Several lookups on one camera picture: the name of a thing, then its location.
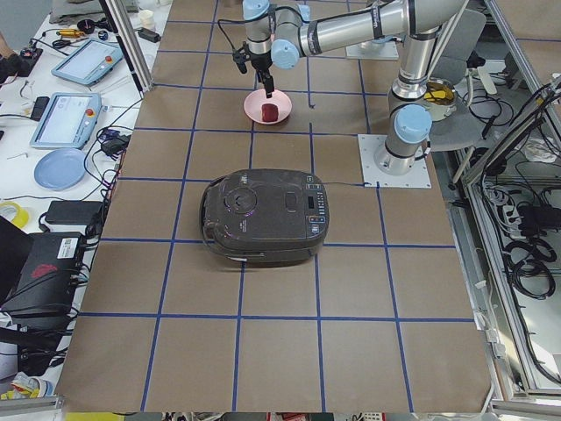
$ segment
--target red cube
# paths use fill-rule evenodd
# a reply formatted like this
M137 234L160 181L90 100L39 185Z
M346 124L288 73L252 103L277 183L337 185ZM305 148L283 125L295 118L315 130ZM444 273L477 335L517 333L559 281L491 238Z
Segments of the red cube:
M279 119L279 107L274 103L264 103L261 105L261 120L264 123L272 123Z

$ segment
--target white table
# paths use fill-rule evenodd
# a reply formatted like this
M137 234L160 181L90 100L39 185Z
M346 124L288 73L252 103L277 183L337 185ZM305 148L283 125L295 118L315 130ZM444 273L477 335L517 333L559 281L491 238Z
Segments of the white table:
M154 10L156 31L159 34L163 33L170 7L171 5L159 6ZM137 14L131 15L131 23L134 28L140 27ZM43 31L55 27L59 26L49 24L48 17L46 17L45 21L38 29L35 38L39 38ZM50 44L53 40L58 38L56 31L51 31L47 32L46 37L42 40ZM111 32L108 41L116 41L115 35ZM138 39L138 42L144 53L148 67L152 68L159 43L152 43L145 39ZM65 56L47 46L38 46L43 48L44 51L30 76L27 78L18 78L15 82L5 85L0 89L0 114L25 114L26 112L30 112L32 109L32 101L37 96L51 96L54 92L96 92L102 96L104 108L104 111L100 113L96 123L96 128L94 130L94 133L96 133L100 128L111 124L121 112L125 111L141 98L124 60L120 61L98 84L87 88L51 75L51 69L60 63ZM63 51L71 53L73 48L66 47ZM20 90L24 87L26 82L27 85L22 92L23 96L21 96ZM116 124L133 128L139 107L140 103L135 104L116 122ZM79 200L94 190L96 186L97 190L94 194L89 196L88 200L102 200L100 192L102 186L88 174L75 186L63 191L45 189L35 182L33 178L35 166L41 158L50 152L49 150L35 149L29 146L29 141L37 125L37 122L23 118L0 118L0 130L4 131L4 136L0 140L0 201L16 196L55 196L66 200ZM130 131L123 129L118 130L124 133L130 133ZM95 173L95 169L91 157L95 151L99 150L99 144L94 144L95 138L92 135L89 142L83 148L83 151L87 152L93 146L87 163L88 169L92 173ZM104 153L97 153L95 155L95 160L101 172L106 169L114 168L116 164L114 160L107 157ZM52 199L23 197L15 199L14 201L25 208L29 213L30 219L24 231L28 233L39 232L38 218L48 209ZM87 252L84 257L84 262L87 264L91 263L92 254L92 252ZM85 288L78 288L76 290L73 305L77 308L80 308L84 290ZM59 349L68 346L69 342L70 338L64 337L60 343ZM50 381L52 384L56 384L60 377L61 370L62 366L49 368L42 378ZM19 419L26 419L29 416L30 415L12 416L4 417L3 419L16 421ZM44 413L33 414L33 419L38 421L52 421L62 419L62 415L59 411L50 410Z

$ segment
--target power strip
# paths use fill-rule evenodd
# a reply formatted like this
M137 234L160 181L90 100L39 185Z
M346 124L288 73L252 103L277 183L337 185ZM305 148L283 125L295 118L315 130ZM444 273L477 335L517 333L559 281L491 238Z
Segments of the power strip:
M383 412L362 412L362 417L359 418L360 421L385 421ZM352 421L357 419L359 414L333 414L334 421Z
M364 421L384 421L384 414L382 412L363 412L362 419Z

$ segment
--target white cup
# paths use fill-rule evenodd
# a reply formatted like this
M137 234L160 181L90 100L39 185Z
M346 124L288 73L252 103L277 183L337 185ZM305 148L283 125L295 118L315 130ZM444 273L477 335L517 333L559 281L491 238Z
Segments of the white cup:
M154 23L153 11L143 9L142 11L138 12L138 17L140 18L140 24L143 28L149 29L150 31L153 31L156 28L156 24Z

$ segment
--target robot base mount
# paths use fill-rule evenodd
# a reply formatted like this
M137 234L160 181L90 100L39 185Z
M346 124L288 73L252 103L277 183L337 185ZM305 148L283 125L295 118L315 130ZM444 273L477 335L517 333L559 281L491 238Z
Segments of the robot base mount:
M360 163L362 165L363 181L367 187L397 187L403 189L430 189L429 171L424 159L415 161L413 167L405 175L390 175L378 168L374 161L374 154L385 144L385 135L360 134ZM417 155L423 154L419 147Z

